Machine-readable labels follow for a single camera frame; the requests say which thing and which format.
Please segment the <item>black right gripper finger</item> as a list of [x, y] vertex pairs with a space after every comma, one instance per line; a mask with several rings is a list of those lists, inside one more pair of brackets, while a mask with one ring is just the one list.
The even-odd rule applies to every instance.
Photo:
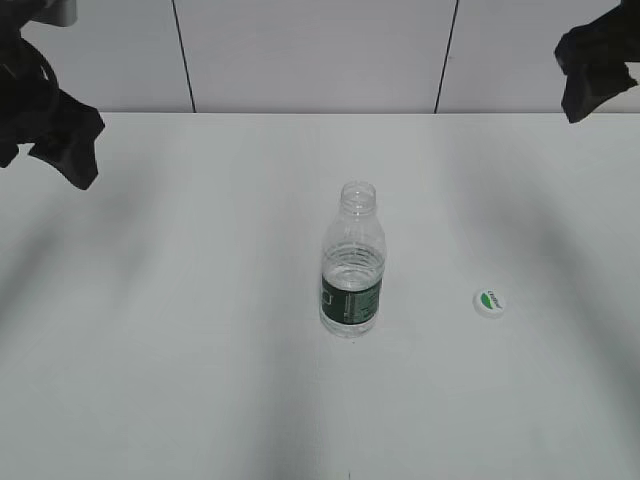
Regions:
[[639, 85], [629, 71], [639, 61], [639, 3], [622, 1], [592, 22], [562, 35], [554, 50], [566, 77], [561, 107], [571, 124]]

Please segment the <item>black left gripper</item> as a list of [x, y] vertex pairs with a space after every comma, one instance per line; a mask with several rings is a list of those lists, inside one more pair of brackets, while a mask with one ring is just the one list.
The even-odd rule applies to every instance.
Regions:
[[98, 176], [95, 142], [104, 121], [96, 108], [60, 91], [49, 62], [21, 33], [47, 2], [1, 3], [1, 167], [19, 144], [38, 137], [29, 155], [88, 189]]

